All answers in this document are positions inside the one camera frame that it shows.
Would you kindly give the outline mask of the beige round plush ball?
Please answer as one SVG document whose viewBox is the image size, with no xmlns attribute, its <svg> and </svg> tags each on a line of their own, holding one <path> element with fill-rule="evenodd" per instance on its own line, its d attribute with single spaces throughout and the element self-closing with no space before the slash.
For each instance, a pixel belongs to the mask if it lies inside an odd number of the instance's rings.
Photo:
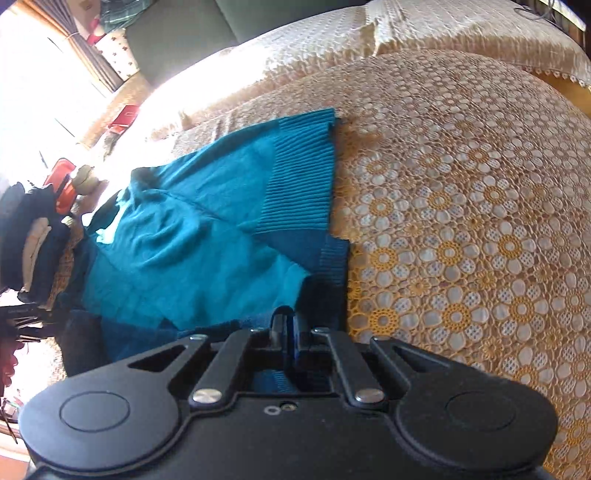
<svg viewBox="0 0 591 480">
<path fill-rule="evenodd" d="M 78 195 L 86 196 L 92 194 L 101 181 L 95 176 L 92 166 L 82 165 L 71 177 L 71 183 Z"/>
</svg>

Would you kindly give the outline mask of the dark green headboard cushion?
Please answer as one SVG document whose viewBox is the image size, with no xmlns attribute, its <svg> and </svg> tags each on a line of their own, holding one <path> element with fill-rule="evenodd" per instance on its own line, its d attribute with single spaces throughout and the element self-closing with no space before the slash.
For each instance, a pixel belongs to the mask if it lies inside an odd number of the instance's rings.
<svg viewBox="0 0 591 480">
<path fill-rule="evenodd" d="M 358 7 L 358 0 L 216 0 L 236 40 L 243 43 L 266 32 L 318 14 Z"/>
<path fill-rule="evenodd" d="M 238 40 L 214 0 L 158 0 L 125 30 L 140 73 L 158 87 Z"/>
</svg>

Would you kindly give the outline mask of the white bed sheet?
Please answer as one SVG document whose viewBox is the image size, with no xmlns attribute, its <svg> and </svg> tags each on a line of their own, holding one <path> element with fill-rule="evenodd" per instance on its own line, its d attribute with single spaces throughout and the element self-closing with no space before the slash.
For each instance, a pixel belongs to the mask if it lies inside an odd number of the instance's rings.
<svg viewBox="0 0 591 480">
<path fill-rule="evenodd" d="M 104 135 L 99 148 L 162 140 L 295 80 L 363 58 L 398 51 L 474 53 L 590 88 L 583 49 L 511 1 L 369 1 L 273 29 L 220 50 L 158 87 L 132 78 L 140 114 L 125 139 Z"/>
</svg>

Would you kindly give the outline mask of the grey window curtain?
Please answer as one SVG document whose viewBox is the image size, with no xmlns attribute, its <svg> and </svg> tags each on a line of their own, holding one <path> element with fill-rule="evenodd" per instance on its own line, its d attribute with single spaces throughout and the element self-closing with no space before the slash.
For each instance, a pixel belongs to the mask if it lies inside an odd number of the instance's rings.
<svg viewBox="0 0 591 480">
<path fill-rule="evenodd" d="M 123 80 L 80 34 L 69 5 L 64 0 L 31 1 L 32 8 L 49 24 L 57 29 L 68 41 L 76 55 L 97 80 L 110 92 L 118 90 Z"/>
</svg>

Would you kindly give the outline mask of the dotted white box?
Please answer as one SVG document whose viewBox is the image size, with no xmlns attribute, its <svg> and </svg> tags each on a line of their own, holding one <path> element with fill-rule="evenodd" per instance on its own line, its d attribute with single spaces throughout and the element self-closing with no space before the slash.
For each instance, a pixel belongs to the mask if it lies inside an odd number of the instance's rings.
<svg viewBox="0 0 591 480">
<path fill-rule="evenodd" d="M 95 46 L 123 81 L 127 81 L 139 71 L 124 29 L 109 32 Z"/>
</svg>

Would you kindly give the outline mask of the pile of dark clothes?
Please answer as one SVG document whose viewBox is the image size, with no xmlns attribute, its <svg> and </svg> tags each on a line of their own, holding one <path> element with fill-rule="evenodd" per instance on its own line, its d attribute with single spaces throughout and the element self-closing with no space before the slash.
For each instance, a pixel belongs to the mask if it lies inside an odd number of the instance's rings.
<svg viewBox="0 0 591 480">
<path fill-rule="evenodd" d="M 1 189 L 1 289 L 25 302 L 48 302 L 70 228 L 56 209 L 53 187 Z"/>
</svg>

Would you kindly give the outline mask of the floral lace bedspread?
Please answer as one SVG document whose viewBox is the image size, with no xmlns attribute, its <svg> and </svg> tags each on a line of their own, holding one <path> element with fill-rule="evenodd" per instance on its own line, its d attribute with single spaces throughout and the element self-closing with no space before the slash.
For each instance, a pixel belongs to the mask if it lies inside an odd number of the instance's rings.
<svg viewBox="0 0 591 480">
<path fill-rule="evenodd" d="M 543 81 L 476 54 L 396 53 L 291 82 L 180 133 L 121 146 L 161 166 L 234 131 L 324 109 L 329 231 L 349 243 L 342 329 L 393 337 L 544 394 L 558 479 L 590 475 L 590 121 Z"/>
</svg>

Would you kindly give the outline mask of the red booklet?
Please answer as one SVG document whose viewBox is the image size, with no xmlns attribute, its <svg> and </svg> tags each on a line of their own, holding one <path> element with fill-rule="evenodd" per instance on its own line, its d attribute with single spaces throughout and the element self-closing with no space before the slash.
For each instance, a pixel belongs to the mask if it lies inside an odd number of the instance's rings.
<svg viewBox="0 0 591 480">
<path fill-rule="evenodd" d="M 138 112 L 138 105 L 125 105 L 115 119 L 108 125 L 108 131 L 115 134 L 124 133 L 133 124 Z"/>
</svg>

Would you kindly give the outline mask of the green plaid cloth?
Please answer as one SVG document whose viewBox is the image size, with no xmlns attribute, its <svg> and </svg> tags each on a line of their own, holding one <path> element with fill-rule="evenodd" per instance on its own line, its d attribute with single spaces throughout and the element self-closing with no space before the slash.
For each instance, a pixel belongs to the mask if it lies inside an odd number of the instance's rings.
<svg viewBox="0 0 591 480">
<path fill-rule="evenodd" d="M 126 28 L 153 3 L 153 0 L 101 0 L 100 25 L 105 33 Z"/>
</svg>

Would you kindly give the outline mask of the dark green middle headboard cushion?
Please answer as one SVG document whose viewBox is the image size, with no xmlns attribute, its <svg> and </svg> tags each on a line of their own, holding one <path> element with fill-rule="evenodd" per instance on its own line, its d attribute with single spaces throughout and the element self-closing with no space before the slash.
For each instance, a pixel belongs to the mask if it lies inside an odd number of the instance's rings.
<svg viewBox="0 0 591 480">
<path fill-rule="evenodd" d="M 266 32 L 318 14 L 358 7 L 358 0 L 216 0 L 236 40 L 243 43 Z"/>
</svg>

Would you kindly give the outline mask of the teal knit sweater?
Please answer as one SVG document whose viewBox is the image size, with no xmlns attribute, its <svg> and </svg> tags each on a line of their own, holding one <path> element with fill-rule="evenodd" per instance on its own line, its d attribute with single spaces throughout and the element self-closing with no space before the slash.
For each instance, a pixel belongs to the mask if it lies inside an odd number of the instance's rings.
<svg viewBox="0 0 591 480">
<path fill-rule="evenodd" d="M 56 300 L 68 376 L 192 334 L 221 341 L 287 307 L 308 327 L 346 317 L 348 241 L 329 231 L 335 111 L 234 131 L 133 170 L 94 214 Z"/>
</svg>

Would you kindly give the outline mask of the dark green left headboard cushion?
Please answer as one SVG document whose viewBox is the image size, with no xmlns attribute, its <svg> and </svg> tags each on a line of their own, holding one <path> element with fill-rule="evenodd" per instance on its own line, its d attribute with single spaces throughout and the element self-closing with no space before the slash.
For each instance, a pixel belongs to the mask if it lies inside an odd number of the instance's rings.
<svg viewBox="0 0 591 480">
<path fill-rule="evenodd" d="M 125 30 L 140 73 L 158 87 L 238 40 L 214 0 L 158 0 Z"/>
</svg>

